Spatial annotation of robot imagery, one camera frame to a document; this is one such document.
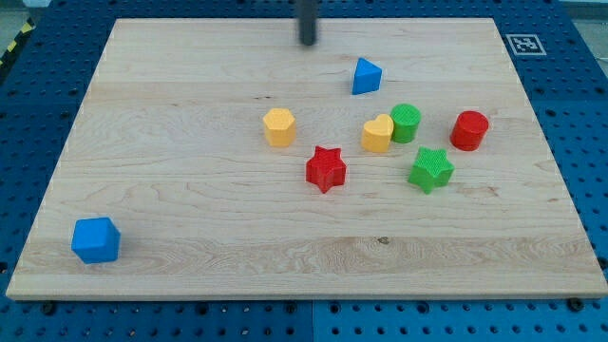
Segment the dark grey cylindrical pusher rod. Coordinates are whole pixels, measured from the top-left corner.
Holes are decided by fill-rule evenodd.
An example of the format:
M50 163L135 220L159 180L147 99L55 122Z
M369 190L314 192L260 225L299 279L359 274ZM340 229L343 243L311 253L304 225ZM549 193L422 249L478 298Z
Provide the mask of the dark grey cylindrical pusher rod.
M307 47L316 43L317 1L297 0L297 31L299 42Z

